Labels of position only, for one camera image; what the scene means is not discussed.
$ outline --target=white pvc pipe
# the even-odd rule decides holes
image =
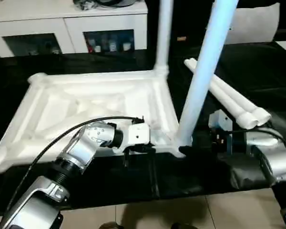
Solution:
[[[197,61],[194,58],[184,61],[185,65],[188,68],[196,68]],[[233,87],[228,85],[225,81],[220,79],[217,75],[213,75],[212,82],[217,84],[229,97],[233,98],[233,100],[241,106],[245,111],[250,112],[257,120],[257,125],[261,126],[268,122],[271,118],[271,114],[268,113],[265,109],[254,105],[250,100],[240,94],[237,90]]]
[[[161,0],[159,10],[159,26],[157,55],[154,69],[168,73],[168,54],[170,46],[174,0]]]
[[[190,60],[185,60],[184,63],[193,73],[195,72],[195,64],[193,64]],[[257,119],[251,113],[245,111],[240,105],[238,105],[213,80],[210,83],[209,90],[235,118],[236,123],[241,128],[252,129],[257,125]]]
[[[223,49],[238,0],[216,0],[176,133],[176,144],[191,146],[192,134]]]

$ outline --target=white cabinet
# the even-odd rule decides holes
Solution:
[[[75,52],[146,49],[147,14],[65,19]]]
[[[0,1],[0,57],[146,49],[147,7],[81,11],[72,0]]]
[[[62,18],[0,22],[0,57],[73,52]]]

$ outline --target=tile floor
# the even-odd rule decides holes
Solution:
[[[63,211],[62,229],[98,229],[116,221],[125,229],[169,229],[174,222],[199,229],[284,229],[270,189]]]

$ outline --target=glass cabinet door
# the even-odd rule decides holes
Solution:
[[[133,30],[84,32],[88,52],[130,52],[134,50]]]
[[[0,57],[75,53],[63,18],[0,22]]]
[[[14,56],[61,54],[61,48],[53,33],[3,37]]]
[[[131,52],[147,48],[147,15],[65,19],[76,52]]]

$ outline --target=black tablecloth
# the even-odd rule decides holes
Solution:
[[[191,72],[183,60],[197,57],[198,48],[178,49],[170,54],[168,83],[178,118],[186,98]],[[150,70],[153,55],[146,51],[124,54],[64,54],[0,59],[0,138],[3,136],[29,86],[27,78],[47,74]],[[257,105],[271,111],[273,125],[286,138],[286,51],[275,43],[225,46],[216,74]],[[208,94],[193,134],[197,155],[211,144],[208,116],[221,105]],[[134,201],[167,199],[267,187],[259,163],[242,149],[205,166],[202,161],[178,159],[171,154],[136,155],[129,167],[123,156],[96,158],[74,184],[66,208],[85,208]],[[39,164],[24,185],[27,188],[49,164]],[[12,167],[0,174],[2,214],[27,166]]]

